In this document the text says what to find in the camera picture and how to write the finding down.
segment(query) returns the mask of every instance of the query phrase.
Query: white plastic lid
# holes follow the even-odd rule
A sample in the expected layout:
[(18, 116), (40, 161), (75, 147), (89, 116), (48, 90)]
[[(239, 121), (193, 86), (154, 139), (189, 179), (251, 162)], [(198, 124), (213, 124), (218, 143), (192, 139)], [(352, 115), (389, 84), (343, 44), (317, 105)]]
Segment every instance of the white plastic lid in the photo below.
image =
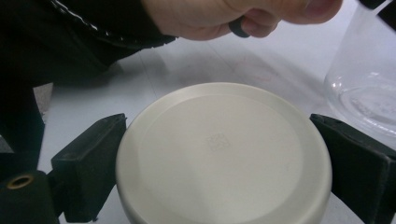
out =
[(319, 132), (295, 107), (261, 89), (210, 83), (135, 118), (117, 183), (135, 223), (318, 224), (332, 171)]

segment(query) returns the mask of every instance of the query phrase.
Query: human hand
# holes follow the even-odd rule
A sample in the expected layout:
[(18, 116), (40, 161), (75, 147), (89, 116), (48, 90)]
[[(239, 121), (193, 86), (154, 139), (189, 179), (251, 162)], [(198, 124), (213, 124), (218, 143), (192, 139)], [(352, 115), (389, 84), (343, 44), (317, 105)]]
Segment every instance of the human hand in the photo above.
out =
[(228, 23), (241, 16), (242, 30), (265, 37), (284, 20), (298, 24), (332, 18), (342, 0), (141, 0), (163, 35), (194, 40), (230, 33)]

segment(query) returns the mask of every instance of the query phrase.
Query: clear plastic cup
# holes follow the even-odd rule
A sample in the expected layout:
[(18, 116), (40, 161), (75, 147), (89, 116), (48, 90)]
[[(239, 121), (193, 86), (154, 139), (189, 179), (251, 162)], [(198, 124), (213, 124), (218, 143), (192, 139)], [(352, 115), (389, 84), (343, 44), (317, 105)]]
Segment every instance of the clear plastic cup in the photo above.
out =
[(324, 86), (339, 119), (396, 149), (396, 31), (377, 15), (389, 3), (358, 5)]

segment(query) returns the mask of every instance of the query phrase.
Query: white countertop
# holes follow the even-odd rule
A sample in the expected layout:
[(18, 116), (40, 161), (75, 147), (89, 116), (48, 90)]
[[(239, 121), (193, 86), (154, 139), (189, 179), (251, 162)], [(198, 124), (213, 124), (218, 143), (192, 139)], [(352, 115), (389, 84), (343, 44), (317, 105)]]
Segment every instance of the white countertop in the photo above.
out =
[[(271, 91), (305, 112), (334, 117), (322, 82), (353, 15), (345, 1), (340, 13), (321, 25), (281, 22), (267, 38), (235, 35), (193, 42), (185, 39), (145, 49), (121, 60), (108, 76), (91, 85), (54, 87), (38, 169), (49, 172), (50, 159), (97, 120), (124, 113), (127, 125), (147, 105), (180, 88), (206, 82), (238, 82)], [(96, 223), (130, 223), (117, 188)], [(362, 222), (334, 195), (322, 224)]]

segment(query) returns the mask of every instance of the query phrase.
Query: dark sleeve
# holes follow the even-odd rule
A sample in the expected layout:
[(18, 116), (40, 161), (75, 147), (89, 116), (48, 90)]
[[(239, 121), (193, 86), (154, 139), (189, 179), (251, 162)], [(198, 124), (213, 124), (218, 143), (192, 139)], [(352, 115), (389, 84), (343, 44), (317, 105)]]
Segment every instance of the dark sleeve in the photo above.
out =
[(0, 81), (68, 82), (91, 79), (118, 59), (175, 38), (162, 35), (139, 0), (66, 0), (101, 31), (125, 36), (131, 48), (112, 44), (68, 18), (50, 0), (0, 0)]

